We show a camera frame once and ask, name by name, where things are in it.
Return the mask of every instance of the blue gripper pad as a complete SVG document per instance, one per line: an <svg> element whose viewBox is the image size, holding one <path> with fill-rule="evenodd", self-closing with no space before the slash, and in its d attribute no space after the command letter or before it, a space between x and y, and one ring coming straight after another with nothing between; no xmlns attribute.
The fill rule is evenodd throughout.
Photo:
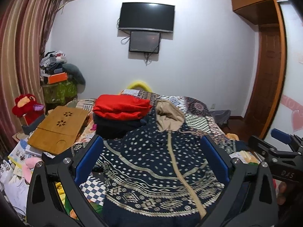
<svg viewBox="0 0 303 227"><path fill-rule="evenodd" d="M291 143L291 137L289 134L286 134L285 132L278 130L278 129L272 129L272 132L270 133L271 136L278 141L284 143L284 144L290 144Z"/></svg>
<svg viewBox="0 0 303 227"><path fill-rule="evenodd" d="M221 148L219 148L218 145L214 143L214 141L210 141L210 137L208 139L208 135L201 138L201 149L203 154L205 155L210 168L214 172L216 178L220 183L223 183L225 186L229 184L229 169L222 157L219 155L217 150L222 150L222 154L225 157L225 160L228 160L230 163L231 158L229 155Z"/></svg>
<svg viewBox="0 0 303 227"><path fill-rule="evenodd" d="M103 147L103 139L102 137L98 136L76 168L75 184L77 186L86 182L91 170L93 169L102 152Z"/></svg>

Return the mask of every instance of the screw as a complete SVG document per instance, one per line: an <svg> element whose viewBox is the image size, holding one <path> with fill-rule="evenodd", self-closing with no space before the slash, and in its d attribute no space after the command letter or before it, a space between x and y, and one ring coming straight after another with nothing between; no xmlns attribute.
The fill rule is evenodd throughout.
<svg viewBox="0 0 303 227"><path fill-rule="evenodd" d="M37 163L36 163L36 167L41 167L43 165L43 162L42 161L38 161Z"/></svg>
<svg viewBox="0 0 303 227"><path fill-rule="evenodd" d="M240 164L241 163L241 160L239 158L233 158L231 160L234 164Z"/></svg>
<svg viewBox="0 0 303 227"><path fill-rule="evenodd" d="M64 164L68 164L70 162L71 162L71 158L65 158L65 159L63 159L63 163Z"/></svg>
<svg viewBox="0 0 303 227"><path fill-rule="evenodd" d="M261 166L268 167L268 164L265 161L263 161L263 162L261 162Z"/></svg>

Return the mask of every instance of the television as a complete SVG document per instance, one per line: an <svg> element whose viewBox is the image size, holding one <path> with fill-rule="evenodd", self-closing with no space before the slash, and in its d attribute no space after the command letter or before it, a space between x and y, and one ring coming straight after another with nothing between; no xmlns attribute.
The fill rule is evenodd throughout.
<svg viewBox="0 0 303 227"><path fill-rule="evenodd" d="M119 29L170 32L174 30L175 6L130 2L122 3Z"/></svg>
<svg viewBox="0 0 303 227"><path fill-rule="evenodd" d="M160 32L131 31L129 41L130 52L159 53Z"/></svg>

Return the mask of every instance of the flower cutout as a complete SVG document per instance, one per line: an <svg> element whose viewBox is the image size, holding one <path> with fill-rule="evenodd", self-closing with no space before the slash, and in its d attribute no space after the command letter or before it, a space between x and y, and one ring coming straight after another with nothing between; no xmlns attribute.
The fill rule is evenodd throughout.
<svg viewBox="0 0 303 227"><path fill-rule="evenodd" d="M63 121L63 120L57 122L57 125L58 125L59 127L65 125L65 124L66 124L66 121Z"/></svg>
<svg viewBox="0 0 303 227"><path fill-rule="evenodd" d="M65 117L68 117L68 116L71 116L73 113L71 113L71 112L65 112L63 115L65 116Z"/></svg>

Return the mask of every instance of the striped curtain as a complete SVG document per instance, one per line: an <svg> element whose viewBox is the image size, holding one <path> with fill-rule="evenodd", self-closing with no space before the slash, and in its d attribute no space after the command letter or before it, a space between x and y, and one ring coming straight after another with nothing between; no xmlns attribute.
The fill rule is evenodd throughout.
<svg viewBox="0 0 303 227"><path fill-rule="evenodd" d="M0 133L0 161L3 159L4 155L8 153L7 147L5 145L2 134Z"/></svg>
<svg viewBox="0 0 303 227"><path fill-rule="evenodd" d="M4 151L15 146L12 136L22 130L12 113L15 98L31 93L44 103L39 62L42 44L49 36L44 31L53 23L53 5L52 0L12 0L0 19L0 134Z"/></svg>

